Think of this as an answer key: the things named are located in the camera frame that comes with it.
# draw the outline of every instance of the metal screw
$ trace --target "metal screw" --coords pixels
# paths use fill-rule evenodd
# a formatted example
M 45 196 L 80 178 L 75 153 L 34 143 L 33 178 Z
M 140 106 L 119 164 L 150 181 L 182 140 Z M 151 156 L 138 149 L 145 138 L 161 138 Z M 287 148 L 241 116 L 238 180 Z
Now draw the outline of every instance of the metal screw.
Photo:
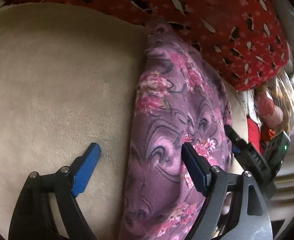
M 33 178 L 37 177 L 37 175 L 38 175 L 38 173 L 36 171 L 33 171 L 29 174 L 29 177 L 33 179 Z
M 245 171 L 244 174 L 245 174 L 246 177 L 249 177 L 249 178 L 251 176 L 253 176 L 253 174 L 250 171 Z
M 218 166 L 212 166 L 212 170 L 214 172 L 220 172 L 220 167 L 218 167 Z
M 63 166 L 63 167 L 60 169 L 60 171 L 61 171 L 62 173 L 66 173 L 66 172 L 69 171 L 69 167 L 68 167 L 68 166 Z

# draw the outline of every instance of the purple fabric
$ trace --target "purple fabric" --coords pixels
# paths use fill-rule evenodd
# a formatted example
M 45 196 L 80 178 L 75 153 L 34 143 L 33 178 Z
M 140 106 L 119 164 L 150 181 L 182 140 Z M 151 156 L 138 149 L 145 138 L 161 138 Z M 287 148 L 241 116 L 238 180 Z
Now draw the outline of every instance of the purple fabric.
M 181 146 L 191 142 L 211 165 L 229 171 L 223 126 L 231 124 L 230 105 L 218 73 L 165 21 L 146 31 L 119 239 L 184 239 L 204 197 L 181 162 Z

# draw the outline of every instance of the blue gripper pad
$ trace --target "blue gripper pad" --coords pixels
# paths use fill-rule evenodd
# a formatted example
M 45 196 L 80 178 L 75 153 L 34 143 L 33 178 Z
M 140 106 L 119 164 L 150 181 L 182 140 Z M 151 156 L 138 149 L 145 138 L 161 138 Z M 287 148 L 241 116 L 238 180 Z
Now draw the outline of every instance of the blue gripper pad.
M 90 147 L 92 147 L 92 149 L 89 153 L 87 153 L 87 151 L 84 153 L 83 156 L 85 160 L 74 176 L 74 185 L 71 189 L 71 193 L 74 197 L 77 197 L 80 193 L 85 191 L 89 179 L 100 159 L 100 146 L 97 143 L 92 143 L 88 150 Z

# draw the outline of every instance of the orange object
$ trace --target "orange object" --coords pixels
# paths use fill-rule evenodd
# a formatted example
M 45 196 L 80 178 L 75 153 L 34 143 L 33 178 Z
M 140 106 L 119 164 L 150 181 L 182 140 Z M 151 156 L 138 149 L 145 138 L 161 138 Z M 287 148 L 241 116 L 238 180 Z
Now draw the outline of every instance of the orange object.
M 273 129 L 270 129 L 266 124 L 262 125 L 260 131 L 263 142 L 269 142 L 276 136 L 275 131 Z

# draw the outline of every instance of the red fabric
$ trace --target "red fabric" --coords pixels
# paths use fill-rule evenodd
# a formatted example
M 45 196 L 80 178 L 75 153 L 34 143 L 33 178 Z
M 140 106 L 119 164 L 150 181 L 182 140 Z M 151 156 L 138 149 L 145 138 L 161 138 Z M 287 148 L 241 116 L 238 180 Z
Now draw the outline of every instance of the red fabric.
M 270 129 L 266 124 L 263 123 L 260 128 L 261 138 L 264 143 L 269 142 L 276 136 L 276 133 L 273 129 Z
M 261 147 L 260 145 L 261 134 L 258 125 L 249 116 L 247 116 L 247 125 L 248 142 L 252 143 L 256 150 L 262 153 L 264 150 L 263 147 Z
M 269 0 L 5 0 L 87 6 L 133 24 L 163 16 L 237 90 L 274 77 L 288 62 L 284 31 Z

